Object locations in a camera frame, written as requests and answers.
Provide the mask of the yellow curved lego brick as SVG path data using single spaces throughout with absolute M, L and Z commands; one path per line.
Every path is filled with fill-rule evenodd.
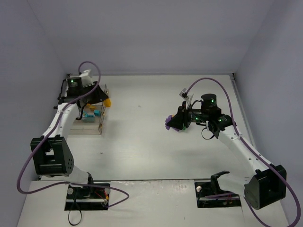
M 106 107 L 106 108 L 109 108 L 111 107 L 111 100 L 108 98 L 106 100 L 103 101 L 103 105 Z

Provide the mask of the teal square lego brick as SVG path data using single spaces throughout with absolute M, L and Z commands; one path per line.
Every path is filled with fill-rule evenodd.
M 94 115 L 100 117 L 101 111 L 100 110 L 94 110 Z

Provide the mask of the teal oval lego piece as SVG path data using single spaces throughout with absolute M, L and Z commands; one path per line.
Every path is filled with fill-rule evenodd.
M 95 115 L 90 113 L 83 113 L 82 120 L 84 122 L 94 122 L 95 121 Z

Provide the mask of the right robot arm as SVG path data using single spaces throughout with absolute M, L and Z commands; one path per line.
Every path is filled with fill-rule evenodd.
M 243 196 L 249 205 L 259 210 L 286 196 L 286 170 L 275 166 L 249 145 L 247 140 L 234 127 L 232 118 L 223 114 L 217 106 L 215 94 L 204 94 L 200 100 L 201 107 L 194 109 L 183 101 L 175 115 L 165 121 L 167 130 L 187 129 L 191 123 L 204 126 L 213 137 L 222 142 L 232 154 L 246 167 L 247 175 L 238 177 L 229 171 L 221 171 L 211 176 L 210 184 L 215 196 L 232 192 Z

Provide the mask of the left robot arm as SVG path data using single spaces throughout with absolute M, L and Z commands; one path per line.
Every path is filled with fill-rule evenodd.
M 87 105 L 107 101 L 109 97 L 88 73 L 66 81 L 66 95 L 58 99 L 51 125 L 41 137 L 31 140 L 35 171 L 39 176 L 60 181 L 93 184 L 91 174 L 75 166 L 67 138 L 74 121 L 80 119 Z

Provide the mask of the right base mount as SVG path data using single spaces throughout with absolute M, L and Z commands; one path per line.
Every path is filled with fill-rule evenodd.
M 241 207 L 240 196 L 230 191 L 222 190 L 215 177 L 228 171 L 221 171 L 208 180 L 195 181 L 196 204 L 198 208 L 231 208 Z

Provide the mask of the base mount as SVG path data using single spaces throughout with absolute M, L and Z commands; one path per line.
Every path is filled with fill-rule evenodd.
M 198 208 L 231 208 L 241 207 L 240 196 L 230 191 L 222 190 L 215 177 L 228 171 L 221 171 L 208 180 L 195 181 L 196 204 Z
M 65 211 L 108 210 L 110 189 L 69 185 L 65 200 Z

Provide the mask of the left base mount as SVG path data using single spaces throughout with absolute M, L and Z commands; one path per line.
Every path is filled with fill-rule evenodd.
M 65 211 L 108 210 L 110 189 L 69 185 L 65 200 Z

